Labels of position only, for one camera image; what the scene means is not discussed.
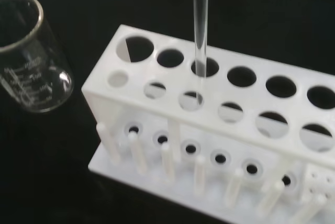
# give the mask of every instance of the small round hole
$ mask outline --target small round hole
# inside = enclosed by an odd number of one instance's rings
[[[297,92],[297,87],[291,79],[284,76],[274,76],[266,81],[266,89],[274,96],[287,98]]]
[[[248,87],[256,82],[256,74],[251,69],[243,66],[231,69],[227,78],[230,83],[238,87]]]
[[[157,139],[157,142],[159,144],[163,144],[163,143],[165,143],[167,141],[168,141],[168,138],[167,138],[167,136],[164,136],[164,135],[159,136],[158,139]]]
[[[308,100],[320,109],[333,109],[335,108],[335,93],[323,86],[315,86],[307,92]]]
[[[136,63],[147,59],[153,48],[152,42],[147,38],[130,37],[118,44],[116,54],[125,62]]]
[[[291,184],[291,179],[290,177],[288,177],[287,175],[285,175],[283,178],[282,178],[282,181],[284,183],[285,186],[290,186]]]
[[[301,128],[299,135],[302,143],[315,152],[329,151],[335,144],[331,133],[321,125],[305,125]]]
[[[191,65],[191,70],[194,74],[196,74],[195,61],[193,61],[192,65]],[[218,71],[219,71],[218,63],[212,58],[207,58],[207,60],[206,60],[206,77],[214,76]]]
[[[218,108],[219,117],[227,123],[236,123],[243,118],[241,106],[235,103],[223,103]]]
[[[281,138],[288,133],[286,119],[273,111],[266,111],[259,114],[255,123],[258,131],[271,139]]]
[[[128,75],[122,71],[114,72],[108,78],[108,84],[115,88],[122,87],[127,82],[128,82]]]
[[[218,164],[224,164],[226,162],[226,156],[224,156],[223,154],[218,154],[215,156],[215,161]]]
[[[200,93],[198,92],[185,92],[179,96],[179,105],[187,111],[195,111],[201,108],[204,100]]]
[[[138,133],[139,132],[139,128],[137,126],[132,126],[132,127],[129,128],[128,132],[132,132],[132,131]]]
[[[186,151],[188,154],[193,154],[193,153],[196,152],[196,150],[197,150],[197,148],[196,148],[194,145],[192,145],[192,144],[188,144],[188,145],[186,146],[186,148],[185,148],[185,151]]]
[[[157,62],[166,68],[177,67],[184,61],[184,55],[175,49],[168,49],[162,51],[158,57]]]
[[[258,168],[254,164],[249,164],[247,165],[247,172],[251,175],[256,175],[258,172]]]
[[[165,86],[158,82],[146,84],[144,87],[144,94],[146,95],[146,97],[151,99],[160,98],[164,96],[165,92]]]

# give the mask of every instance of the white plastic peg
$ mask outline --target white plastic peg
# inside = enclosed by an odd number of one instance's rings
[[[270,189],[266,192],[264,198],[258,205],[257,214],[260,217],[265,217],[270,213],[270,211],[274,208],[277,201],[284,191],[285,185],[283,181],[276,182]]]
[[[170,148],[170,145],[168,143],[163,143],[161,151],[162,151],[162,162],[163,162],[164,171],[167,177],[169,178],[170,182],[173,182],[175,175],[174,175],[172,150]]]
[[[292,166],[294,159],[288,156],[280,157],[277,166],[271,170],[270,174],[267,176],[263,186],[262,192],[266,192],[272,187],[277,181],[281,180],[288,169]]]
[[[194,165],[194,194],[200,196],[205,191],[206,183],[206,159],[204,156],[199,155],[195,159]]]
[[[98,135],[101,139],[101,142],[105,146],[105,148],[106,148],[106,150],[107,150],[107,152],[110,156],[111,161],[114,164],[119,163],[120,160],[121,160],[121,156],[120,156],[119,151],[117,149],[117,145],[115,143],[115,140],[109,134],[106,125],[102,122],[99,122],[96,125],[96,131],[98,132]]]
[[[313,218],[327,203],[324,195],[319,194],[304,205],[289,221],[289,224],[305,224]]]
[[[225,205],[227,207],[234,207],[236,200],[239,196],[241,185],[243,179],[243,169],[237,168],[230,179],[228,184],[226,195],[225,195]]]
[[[128,134],[128,139],[130,142],[132,158],[136,164],[137,171],[140,174],[144,174],[148,170],[148,166],[137,133],[134,131],[130,132]]]

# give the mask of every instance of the black background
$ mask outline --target black background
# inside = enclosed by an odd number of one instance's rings
[[[81,86],[120,24],[194,40],[192,0],[39,0],[75,78],[46,114],[0,90],[0,222],[219,223],[87,165],[99,144]],[[209,0],[208,44],[335,74],[335,0]]]

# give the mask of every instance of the glass beaker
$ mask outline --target glass beaker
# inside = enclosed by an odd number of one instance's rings
[[[72,73],[37,0],[0,0],[0,83],[33,112],[63,104]]]

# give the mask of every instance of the white plastic test tube rack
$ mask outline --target white plastic test tube rack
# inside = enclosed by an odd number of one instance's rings
[[[335,77],[208,47],[199,82],[194,55],[119,27],[82,88],[90,170],[227,222],[333,224]]]

